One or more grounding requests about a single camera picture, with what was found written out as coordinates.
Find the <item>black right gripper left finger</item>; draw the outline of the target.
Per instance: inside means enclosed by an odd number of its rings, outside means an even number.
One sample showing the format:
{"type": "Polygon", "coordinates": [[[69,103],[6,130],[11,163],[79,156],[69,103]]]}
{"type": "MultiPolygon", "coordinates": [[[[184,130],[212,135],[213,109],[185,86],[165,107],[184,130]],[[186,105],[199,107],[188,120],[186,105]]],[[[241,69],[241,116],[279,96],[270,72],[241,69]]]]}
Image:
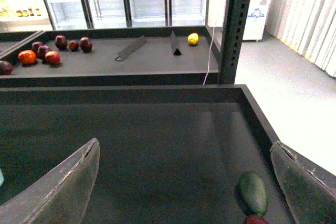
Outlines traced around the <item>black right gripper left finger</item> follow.
{"type": "Polygon", "coordinates": [[[100,144],[91,139],[1,205],[1,223],[81,223],[94,188],[100,144]]]}

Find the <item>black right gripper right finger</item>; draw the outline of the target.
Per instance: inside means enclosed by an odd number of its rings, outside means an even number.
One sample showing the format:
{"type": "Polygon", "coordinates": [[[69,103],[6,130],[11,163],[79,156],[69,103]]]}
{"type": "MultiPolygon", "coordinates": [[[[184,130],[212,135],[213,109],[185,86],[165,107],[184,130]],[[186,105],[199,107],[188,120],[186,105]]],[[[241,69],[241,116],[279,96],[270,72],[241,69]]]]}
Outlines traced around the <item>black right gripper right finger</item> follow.
{"type": "Polygon", "coordinates": [[[295,223],[335,223],[335,176],[280,141],[270,157],[295,223]]]}

